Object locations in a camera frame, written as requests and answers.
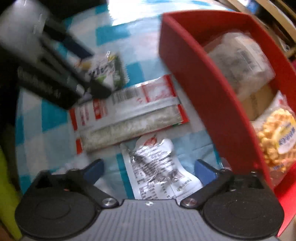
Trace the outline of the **red cardboard box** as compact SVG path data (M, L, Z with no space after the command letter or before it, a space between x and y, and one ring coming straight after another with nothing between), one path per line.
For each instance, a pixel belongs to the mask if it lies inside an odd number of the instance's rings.
M162 15L159 56L191 100L218 153L236 174L258 171L284 210L283 232L295 217L295 164L277 186L255 130L234 90L204 46L231 30L249 33L275 72L269 86L295 109L295 69L264 28L250 15L234 11L191 10Z

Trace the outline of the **white grey snack bag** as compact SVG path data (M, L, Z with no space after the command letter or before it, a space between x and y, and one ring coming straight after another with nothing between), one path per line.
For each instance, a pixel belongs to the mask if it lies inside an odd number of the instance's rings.
M227 32L204 46L239 100L248 98L275 77L260 45L242 32Z

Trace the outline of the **green white snack packet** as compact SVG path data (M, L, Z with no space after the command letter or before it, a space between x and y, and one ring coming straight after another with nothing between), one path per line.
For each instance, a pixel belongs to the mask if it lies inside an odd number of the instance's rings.
M75 64L76 70L86 78L102 84L112 92L121 90L129 82L126 65L118 52L96 54Z

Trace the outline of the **white red text snack bag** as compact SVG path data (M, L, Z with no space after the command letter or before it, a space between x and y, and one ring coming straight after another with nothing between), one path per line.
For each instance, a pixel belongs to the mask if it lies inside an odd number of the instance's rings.
M180 203L203 187L196 176L185 170L173 142L162 134L140 137L133 149L121 143L120 150L135 199L175 199Z

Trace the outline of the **long red white snack pack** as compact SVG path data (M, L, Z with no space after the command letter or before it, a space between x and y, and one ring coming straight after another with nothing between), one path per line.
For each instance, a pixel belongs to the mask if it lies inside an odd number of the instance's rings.
M69 114L77 154L189 122L170 75L90 100Z

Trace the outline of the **yellow waffle snack bag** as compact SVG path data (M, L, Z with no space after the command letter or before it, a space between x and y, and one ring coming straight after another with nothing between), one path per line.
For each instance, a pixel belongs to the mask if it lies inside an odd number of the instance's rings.
M277 186L295 164L295 113L278 91L269 107L251 123L271 182Z

